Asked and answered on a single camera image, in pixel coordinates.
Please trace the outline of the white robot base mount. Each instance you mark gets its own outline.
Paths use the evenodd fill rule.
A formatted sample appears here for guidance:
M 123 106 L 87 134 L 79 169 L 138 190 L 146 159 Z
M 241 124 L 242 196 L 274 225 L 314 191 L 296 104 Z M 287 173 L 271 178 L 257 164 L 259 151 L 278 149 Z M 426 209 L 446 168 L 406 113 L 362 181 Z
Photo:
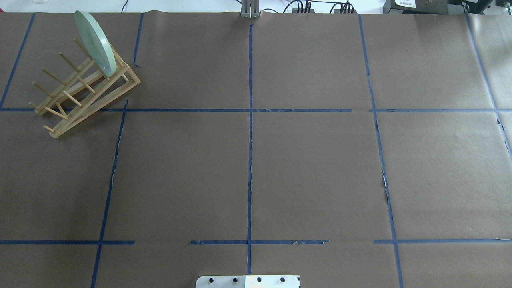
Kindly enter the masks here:
M 196 288 L 300 288 L 297 275 L 200 276 Z

